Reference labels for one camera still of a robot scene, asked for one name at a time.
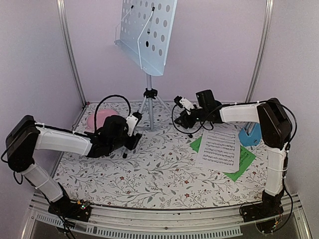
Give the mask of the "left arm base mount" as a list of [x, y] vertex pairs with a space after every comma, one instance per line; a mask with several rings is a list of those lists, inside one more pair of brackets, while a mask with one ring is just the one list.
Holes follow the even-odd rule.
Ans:
[[62, 218], [88, 222], [92, 208], [89, 201], [72, 201], [68, 198], [61, 198], [56, 202], [50, 202], [48, 212]]

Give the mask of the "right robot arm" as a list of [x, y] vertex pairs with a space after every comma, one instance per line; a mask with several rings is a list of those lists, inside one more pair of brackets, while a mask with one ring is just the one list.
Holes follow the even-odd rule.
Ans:
[[267, 147], [268, 175], [262, 202], [258, 205], [258, 213], [268, 217], [278, 211], [281, 198], [287, 191], [284, 180], [288, 169], [288, 152], [291, 141], [297, 132], [297, 121], [290, 120], [290, 110], [277, 98], [252, 103], [222, 104], [215, 100], [211, 90], [196, 93], [199, 105], [195, 105], [185, 97], [176, 96], [174, 103], [183, 111], [172, 122], [184, 129], [192, 128], [195, 123], [211, 124], [254, 122], [260, 125], [261, 138]]

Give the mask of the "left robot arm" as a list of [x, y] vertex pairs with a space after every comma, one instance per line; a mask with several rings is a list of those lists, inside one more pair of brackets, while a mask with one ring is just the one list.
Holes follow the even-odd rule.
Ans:
[[14, 173], [20, 173], [42, 192], [52, 207], [63, 216], [70, 216], [74, 212], [73, 203], [63, 187], [35, 163], [34, 151], [53, 150], [99, 158], [109, 156], [121, 147], [134, 150], [142, 137], [134, 132], [141, 119], [142, 115], [138, 112], [127, 118], [112, 115], [93, 133], [78, 133], [38, 123], [33, 116], [26, 115], [6, 137], [2, 157], [6, 157], [4, 163]]

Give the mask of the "light blue music stand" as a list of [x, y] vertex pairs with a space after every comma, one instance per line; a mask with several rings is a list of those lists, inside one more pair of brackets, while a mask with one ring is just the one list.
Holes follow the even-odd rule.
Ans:
[[147, 87], [138, 112], [143, 114], [144, 106], [148, 106], [151, 130], [155, 126], [155, 100], [171, 111], [153, 88], [152, 78], [164, 75], [176, 7], [175, 0], [125, 0], [115, 30], [115, 45], [146, 75]]

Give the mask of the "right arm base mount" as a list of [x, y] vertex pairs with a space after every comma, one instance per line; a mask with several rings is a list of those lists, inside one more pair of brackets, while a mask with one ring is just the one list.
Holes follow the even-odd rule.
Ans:
[[256, 224], [258, 231], [262, 234], [272, 234], [275, 232], [282, 220], [283, 212], [284, 209], [281, 203], [272, 209], [262, 202], [256, 204], [245, 203], [239, 208], [239, 213], [245, 223], [270, 218]]

